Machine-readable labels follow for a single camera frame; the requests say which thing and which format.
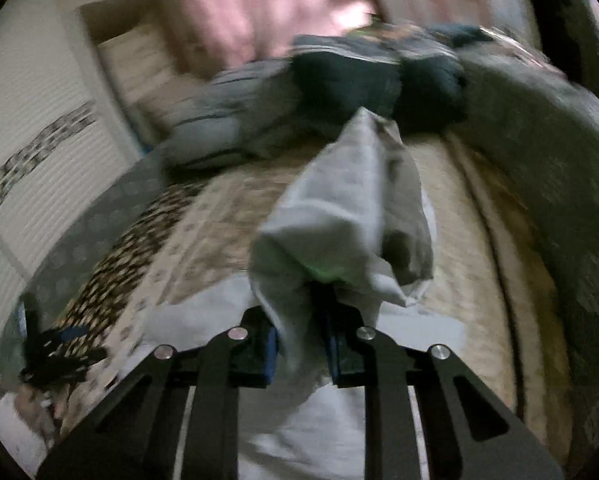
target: gray cloth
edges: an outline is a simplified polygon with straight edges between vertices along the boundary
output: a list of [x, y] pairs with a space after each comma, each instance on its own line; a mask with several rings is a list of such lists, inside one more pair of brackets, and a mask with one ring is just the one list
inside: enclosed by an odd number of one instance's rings
[[285, 60], [221, 72], [162, 118], [171, 135], [160, 149], [171, 165], [189, 168], [272, 156], [298, 133], [293, 119], [298, 101]]
[[337, 285], [368, 325], [382, 301], [419, 300], [433, 278], [422, 196], [396, 125], [365, 108], [286, 190], [250, 248], [249, 274], [291, 370], [317, 349], [308, 283]]
[[599, 99], [509, 57], [467, 50], [461, 59], [469, 120], [454, 131], [513, 181], [560, 292], [576, 470], [599, 444]]

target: crumpled fabric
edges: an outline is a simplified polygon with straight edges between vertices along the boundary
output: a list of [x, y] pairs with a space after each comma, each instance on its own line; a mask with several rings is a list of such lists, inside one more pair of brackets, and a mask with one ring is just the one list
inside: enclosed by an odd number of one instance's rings
[[365, 108], [286, 190], [252, 247], [250, 284], [289, 370], [319, 351], [311, 282], [373, 326], [383, 301], [417, 303], [433, 278], [435, 229], [395, 124]]

